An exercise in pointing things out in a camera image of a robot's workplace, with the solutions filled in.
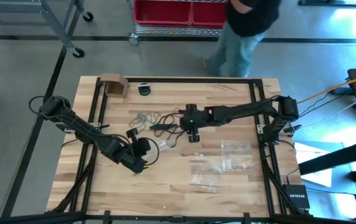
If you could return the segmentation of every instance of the wheel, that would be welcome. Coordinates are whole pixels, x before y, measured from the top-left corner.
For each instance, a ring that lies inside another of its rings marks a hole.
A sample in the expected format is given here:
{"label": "wheel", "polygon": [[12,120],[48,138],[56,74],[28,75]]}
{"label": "wheel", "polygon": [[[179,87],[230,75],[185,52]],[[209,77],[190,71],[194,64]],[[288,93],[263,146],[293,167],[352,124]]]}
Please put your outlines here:
{"label": "wheel", "polygon": [[74,56],[74,57],[76,57],[76,58],[82,58],[82,57],[84,57],[85,52],[84,52],[82,49],[76,48],[76,51],[77,51],[78,55],[75,54],[75,53],[73,53],[73,56]]}
{"label": "wheel", "polygon": [[83,19],[85,22],[92,22],[93,20],[93,14],[90,12],[87,12],[87,15],[89,16],[89,18],[87,18],[86,16],[83,16]]}
{"label": "wheel", "polygon": [[137,37],[130,37],[128,39],[128,42],[133,46],[137,46],[139,44],[139,41],[138,41]]}

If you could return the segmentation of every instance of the red bin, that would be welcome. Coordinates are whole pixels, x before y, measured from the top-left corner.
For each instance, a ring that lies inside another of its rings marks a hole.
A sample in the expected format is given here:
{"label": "red bin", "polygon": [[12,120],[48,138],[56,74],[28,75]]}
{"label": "red bin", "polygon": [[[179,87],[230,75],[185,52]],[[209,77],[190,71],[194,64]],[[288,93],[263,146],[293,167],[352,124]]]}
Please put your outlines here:
{"label": "red bin", "polygon": [[142,25],[188,26],[191,2],[135,0],[134,20]]}
{"label": "red bin", "polygon": [[222,28],[225,20],[226,3],[193,2],[192,23],[197,27]]}

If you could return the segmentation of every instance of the cardboard box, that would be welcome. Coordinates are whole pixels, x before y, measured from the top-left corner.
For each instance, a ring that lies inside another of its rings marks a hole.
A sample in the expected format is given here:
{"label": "cardboard box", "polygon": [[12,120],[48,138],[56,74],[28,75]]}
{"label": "cardboard box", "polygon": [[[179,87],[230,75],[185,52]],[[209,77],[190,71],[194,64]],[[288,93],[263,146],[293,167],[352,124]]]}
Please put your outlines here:
{"label": "cardboard box", "polygon": [[128,80],[119,74],[103,74],[101,81],[106,83],[108,97],[125,98],[129,87]]}

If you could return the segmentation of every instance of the wooden table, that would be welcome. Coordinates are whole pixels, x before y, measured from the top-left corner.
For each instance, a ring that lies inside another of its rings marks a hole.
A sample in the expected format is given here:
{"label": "wooden table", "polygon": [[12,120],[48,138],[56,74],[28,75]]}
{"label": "wooden table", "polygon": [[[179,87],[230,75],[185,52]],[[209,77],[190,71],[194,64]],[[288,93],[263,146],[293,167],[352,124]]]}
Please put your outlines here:
{"label": "wooden table", "polygon": [[[96,77],[81,77],[77,89],[73,110],[84,120],[88,119],[95,82]],[[280,94],[277,79],[266,78],[263,83],[267,98]],[[175,108],[184,108],[188,103],[195,103],[202,110],[209,105],[235,106],[251,101],[248,85],[241,83],[151,83],[151,91],[149,96],[141,96],[138,83],[130,83],[125,99],[108,98],[103,124],[111,126],[103,132],[125,135],[128,124],[138,113],[158,111],[165,115]],[[189,143],[184,134],[176,147],[162,151],[159,160],[138,175],[98,152],[87,214],[102,215],[105,210],[110,210],[112,215],[242,217],[243,213],[248,212],[251,217],[269,217],[254,117],[237,119],[217,128],[202,128],[199,133],[201,142]],[[141,136],[155,138],[148,129],[141,132]],[[74,135],[67,134],[65,142],[72,139]],[[194,154],[199,152],[221,161],[223,139],[251,142],[253,169],[224,173],[215,194],[198,192],[189,185]],[[79,141],[63,147],[48,210],[54,208],[73,185],[81,148]],[[294,150],[282,142],[276,146],[276,153],[282,183],[285,183],[286,175],[298,168]],[[291,184],[301,184],[298,171],[289,177]],[[274,207],[279,213],[278,197],[273,185],[272,191]],[[81,207],[82,193],[81,190],[78,209]]]}

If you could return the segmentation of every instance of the black shirt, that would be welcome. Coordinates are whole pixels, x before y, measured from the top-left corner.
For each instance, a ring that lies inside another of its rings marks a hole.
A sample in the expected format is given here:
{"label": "black shirt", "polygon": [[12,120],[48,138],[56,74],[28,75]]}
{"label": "black shirt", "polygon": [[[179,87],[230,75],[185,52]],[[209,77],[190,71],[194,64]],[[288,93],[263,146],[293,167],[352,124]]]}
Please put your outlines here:
{"label": "black shirt", "polygon": [[227,21],[233,31],[242,37],[251,37],[265,32],[278,19],[281,0],[240,0],[253,9],[246,14],[235,10],[229,1],[225,8]]}

